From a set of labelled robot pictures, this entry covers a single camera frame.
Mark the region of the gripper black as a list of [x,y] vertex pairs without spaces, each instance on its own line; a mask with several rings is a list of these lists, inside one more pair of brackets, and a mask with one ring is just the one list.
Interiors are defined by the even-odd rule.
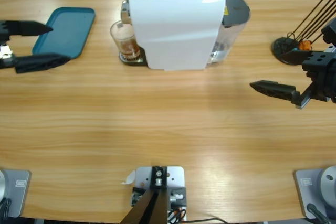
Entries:
[[311,84],[300,95],[295,86],[260,80],[249,85],[266,96],[288,100],[303,109],[310,100],[335,103],[335,52],[292,50],[279,57],[285,64],[301,64]]
[[8,45],[10,36],[39,36],[53,31],[52,27],[35,21],[1,20],[1,69],[15,68],[16,73],[36,72],[62,66],[71,60],[60,54],[15,57]]

